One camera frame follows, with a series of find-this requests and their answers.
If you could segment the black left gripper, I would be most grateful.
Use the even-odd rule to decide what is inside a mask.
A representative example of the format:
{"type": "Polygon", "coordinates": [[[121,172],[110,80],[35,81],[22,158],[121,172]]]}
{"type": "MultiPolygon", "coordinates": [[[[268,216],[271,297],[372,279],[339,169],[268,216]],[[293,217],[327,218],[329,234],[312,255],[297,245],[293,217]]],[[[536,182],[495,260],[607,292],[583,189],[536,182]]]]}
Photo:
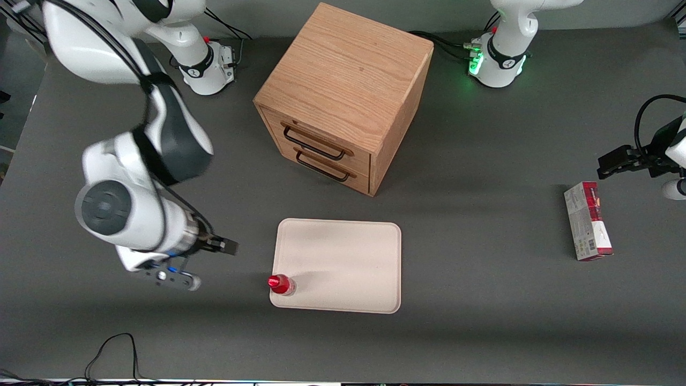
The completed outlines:
{"type": "Polygon", "coordinates": [[[682,122],[683,117],[678,117],[664,125],[655,132],[652,141],[647,146],[642,146],[646,163],[643,162],[641,153],[630,145],[619,146],[601,156],[598,159],[598,178],[605,180],[615,174],[636,172],[642,169],[648,169],[651,178],[671,173],[683,176],[684,167],[666,156],[667,149],[678,136],[682,122]]]}

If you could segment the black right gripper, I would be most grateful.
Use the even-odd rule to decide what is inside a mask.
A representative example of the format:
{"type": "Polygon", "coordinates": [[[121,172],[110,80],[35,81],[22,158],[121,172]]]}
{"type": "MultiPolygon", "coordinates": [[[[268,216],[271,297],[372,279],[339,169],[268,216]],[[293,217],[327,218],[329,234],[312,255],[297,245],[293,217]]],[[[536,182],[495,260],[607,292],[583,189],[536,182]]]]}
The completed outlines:
{"type": "Polygon", "coordinates": [[[182,253],[182,256],[192,256],[199,251],[222,253],[231,256],[237,254],[238,243],[235,240],[223,239],[223,237],[214,235],[212,225],[206,219],[199,217],[196,213],[191,213],[190,218],[195,221],[198,232],[196,234],[195,242],[189,249],[182,253]]]}

